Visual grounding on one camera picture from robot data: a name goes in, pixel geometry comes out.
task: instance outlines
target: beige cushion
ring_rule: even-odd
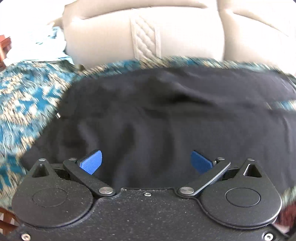
[[[290,0],[220,0],[225,60],[296,72],[296,4]]]
[[[293,0],[78,0],[62,22],[67,53],[86,67],[178,55],[294,74],[295,12]]]

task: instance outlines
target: blue tab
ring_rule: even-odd
[[[97,151],[94,154],[90,155],[84,159],[79,167],[85,170],[87,173],[92,175],[102,164],[102,152]]]
[[[200,173],[203,174],[213,167],[213,163],[198,154],[196,151],[191,153],[191,164]]]

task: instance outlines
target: silver screw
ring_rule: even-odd
[[[272,241],[273,238],[274,238],[274,236],[273,236],[273,234],[271,234],[271,233],[268,233],[268,234],[265,234],[265,235],[264,235],[264,240],[265,240],[265,241]]]
[[[24,241],[30,241],[31,240],[31,236],[29,234],[26,234],[26,233],[22,234],[20,237]]]
[[[102,187],[99,189],[99,193],[101,194],[111,194],[113,193],[113,188],[111,187]]]
[[[187,195],[194,193],[194,189],[191,187],[182,187],[182,188],[180,188],[179,191],[180,191],[180,193],[187,194]]]
[[[152,196],[152,193],[151,192],[144,192],[143,194],[145,197],[151,197]]]

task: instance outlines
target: black fabric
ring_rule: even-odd
[[[94,173],[114,188],[181,186],[199,174],[197,150],[210,160],[241,166],[258,160],[279,192],[296,184],[296,113],[266,103],[296,99],[285,76],[273,72],[184,67],[83,79],[65,94],[59,113],[22,164],[61,163],[94,149]]]

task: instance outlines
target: teal patterned blanket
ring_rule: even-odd
[[[74,81],[79,81],[83,77],[98,78],[138,69],[188,65],[281,72],[266,65],[218,62],[191,57],[120,61],[88,70],[71,65],[67,61],[47,63],[27,61],[13,64],[0,72],[0,207],[11,209],[11,199],[26,174],[19,159],[55,116],[63,93]],[[295,110],[296,101],[267,103],[267,107]]]

